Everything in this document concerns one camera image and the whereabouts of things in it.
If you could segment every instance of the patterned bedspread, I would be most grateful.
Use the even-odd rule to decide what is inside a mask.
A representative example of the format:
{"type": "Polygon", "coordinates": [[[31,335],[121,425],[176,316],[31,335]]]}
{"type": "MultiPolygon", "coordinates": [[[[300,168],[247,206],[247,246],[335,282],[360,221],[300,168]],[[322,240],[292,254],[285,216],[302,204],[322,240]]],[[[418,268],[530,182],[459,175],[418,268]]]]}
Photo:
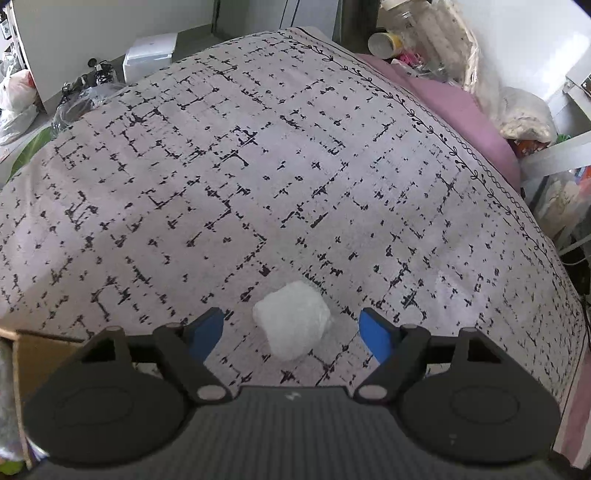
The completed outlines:
{"type": "Polygon", "coordinates": [[[0,193],[0,326],[150,332],[211,306],[224,382],[344,384],[376,362],[356,318],[476,325],[563,403],[576,293],[521,199],[418,100],[301,29],[210,48],[123,91],[0,193]],[[289,281],[335,322],[297,361],[252,306],[289,281]]]}

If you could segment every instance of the white storage box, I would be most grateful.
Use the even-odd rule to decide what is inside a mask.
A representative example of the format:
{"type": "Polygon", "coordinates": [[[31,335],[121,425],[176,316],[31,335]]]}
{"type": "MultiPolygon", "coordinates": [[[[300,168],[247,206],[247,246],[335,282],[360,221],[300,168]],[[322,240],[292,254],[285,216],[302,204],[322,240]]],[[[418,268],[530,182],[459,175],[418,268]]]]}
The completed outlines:
{"type": "Polygon", "coordinates": [[[125,83],[135,83],[170,65],[176,44],[176,33],[137,39],[123,60],[125,83]]]}

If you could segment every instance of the pink bedsheet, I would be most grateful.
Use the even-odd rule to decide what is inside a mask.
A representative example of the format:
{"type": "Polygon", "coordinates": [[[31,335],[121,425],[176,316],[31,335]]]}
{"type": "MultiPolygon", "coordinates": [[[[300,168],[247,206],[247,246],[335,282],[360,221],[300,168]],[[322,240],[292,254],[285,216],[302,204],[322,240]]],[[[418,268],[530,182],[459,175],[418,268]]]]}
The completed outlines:
{"type": "Polygon", "coordinates": [[[591,458],[591,352],[585,346],[564,409],[554,450],[577,468],[591,458]]]}
{"type": "Polygon", "coordinates": [[[505,180],[519,192],[521,178],[517,158],[507,141],[480,111],[474,97],[458,87],[435,80],[409,77],[396,65],[371,55],[358,55],[389,80],[407,89],[443,118],[471,146],[493,165],[505,180]]]}

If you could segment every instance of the green leaf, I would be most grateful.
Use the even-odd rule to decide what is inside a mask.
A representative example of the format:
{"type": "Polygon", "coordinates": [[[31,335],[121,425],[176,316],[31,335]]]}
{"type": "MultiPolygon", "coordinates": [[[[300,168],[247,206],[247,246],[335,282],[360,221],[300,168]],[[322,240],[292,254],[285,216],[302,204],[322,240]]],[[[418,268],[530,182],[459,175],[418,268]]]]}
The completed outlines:
{"type": "Polygon", "coordinates": [[[29,163],[33,156],[39,150],[41,150],[50,140],[52,140],[51,127],[47,127],[41,130],[37,134],[37,136],[27,144],[27,146],[23,149],[21,154],[17,157],[14,164],[12,165],[12,170],[10,172],[10,177],[8,177],[8,179],[10,180],[16,172],[18,172],[27,163],[29,163]]]}
{"type": "Polygon", "coordinates": [[[0,465],[0,472],[4,475],[16,475],[24,467],[25,462],[4,462],[0,465]]]}

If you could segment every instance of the bedspread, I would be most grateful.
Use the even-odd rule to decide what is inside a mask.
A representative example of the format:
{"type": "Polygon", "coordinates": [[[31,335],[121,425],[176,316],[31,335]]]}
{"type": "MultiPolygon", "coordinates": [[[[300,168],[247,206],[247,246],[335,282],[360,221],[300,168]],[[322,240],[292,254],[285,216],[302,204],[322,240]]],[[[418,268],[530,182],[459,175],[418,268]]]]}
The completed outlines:
{"type": "Polygon", "coordinates": [[[372,306],[433,333],[482,329],[562,403],[576,293],[506,181],[415,97],[302,29],[250,35],[131,86],[0,193],[0,326],[81,338],[225,313],[207,366],[239,384],[343,384],[376,366],[372,306]],[[252,306],[317,286],[335,318],[269,354],[252,306]]]}

